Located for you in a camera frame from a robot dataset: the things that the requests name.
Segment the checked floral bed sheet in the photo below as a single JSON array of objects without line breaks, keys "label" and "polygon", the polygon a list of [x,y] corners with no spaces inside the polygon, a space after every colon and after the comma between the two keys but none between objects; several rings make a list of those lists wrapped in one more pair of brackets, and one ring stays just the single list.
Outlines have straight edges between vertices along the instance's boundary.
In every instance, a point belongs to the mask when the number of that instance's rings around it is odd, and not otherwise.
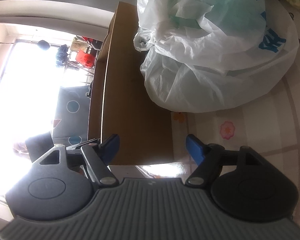
[{"label": "checked floral bed sheet", "polygon": [[[300,11],[286,2],[282,7],[290,13],[300,37]],[[294,64],[268,94],[233,109],[172,113],[171,122],[172,163],[179,165],[181,177],[195,169],[185,149],[186,136],[192,133],[230,150],[252,147],[291,179],[300,194],[300,46]],[[300,198],[294,220],[300,225]]]}]

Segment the brown cardboard box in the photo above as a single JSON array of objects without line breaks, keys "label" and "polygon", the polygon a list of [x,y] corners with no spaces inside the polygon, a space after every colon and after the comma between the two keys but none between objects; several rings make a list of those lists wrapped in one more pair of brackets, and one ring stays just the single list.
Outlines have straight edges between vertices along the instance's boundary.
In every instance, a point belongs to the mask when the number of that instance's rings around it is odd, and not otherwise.
[{"label": "brown cardboard box", "polygon": [[119,2],[97,58],[91,90],[88,138],[120,137],[111,165],[149,165],[173,161],[170,111],[148,96],[136,51],[136,6]]}]

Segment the wheelchair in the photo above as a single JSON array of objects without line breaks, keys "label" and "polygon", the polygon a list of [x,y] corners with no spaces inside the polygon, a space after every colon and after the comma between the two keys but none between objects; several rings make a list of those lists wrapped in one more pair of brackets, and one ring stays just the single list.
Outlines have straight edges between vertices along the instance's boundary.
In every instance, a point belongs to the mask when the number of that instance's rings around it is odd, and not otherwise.
[{"label": "wheelchair", "polygon": [[89,37],[85,37],[85,36],[79,36],[79,38],[86,42],[90,47],[91,47],[91,55],[94,55],[94,57],[97,57],[97,55],[99,54],[99,51],[101,50],[102,41],[99,40],[95,40],[93,38],[89,38]]}]

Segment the grey circle-pattern fabric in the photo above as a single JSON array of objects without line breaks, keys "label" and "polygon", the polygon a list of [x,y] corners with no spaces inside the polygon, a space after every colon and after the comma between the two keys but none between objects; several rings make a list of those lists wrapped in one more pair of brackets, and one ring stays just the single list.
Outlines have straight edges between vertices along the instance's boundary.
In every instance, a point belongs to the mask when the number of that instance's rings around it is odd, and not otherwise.
[{"label": "grey circle-pattern fabric", "polygon": [[88,139],[90,99],[88,86],[59,90],[52,140],[55,144],[71,146]]}]

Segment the red plastic bag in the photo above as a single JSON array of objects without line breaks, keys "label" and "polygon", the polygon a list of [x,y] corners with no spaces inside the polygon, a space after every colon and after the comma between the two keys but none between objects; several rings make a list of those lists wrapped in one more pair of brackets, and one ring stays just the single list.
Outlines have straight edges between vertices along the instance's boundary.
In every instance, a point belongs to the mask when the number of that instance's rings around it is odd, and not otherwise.
[{"label": "red plastic bag", "polygon": [[83,50],[77,52],[75,60],[86,68],[93,68],[95,63],[95,56],[93,54],[85,53]]}]

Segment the white plastic bag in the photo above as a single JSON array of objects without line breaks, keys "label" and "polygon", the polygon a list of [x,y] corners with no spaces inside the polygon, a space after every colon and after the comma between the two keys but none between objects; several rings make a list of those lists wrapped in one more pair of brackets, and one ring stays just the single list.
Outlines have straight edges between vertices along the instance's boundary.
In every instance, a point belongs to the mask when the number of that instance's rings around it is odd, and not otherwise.
[{"label": "white plastic bag", "polygon": [[173,112],[238,107],[293,64],[296,25],[278,0],[137,0],[146,92]]}]

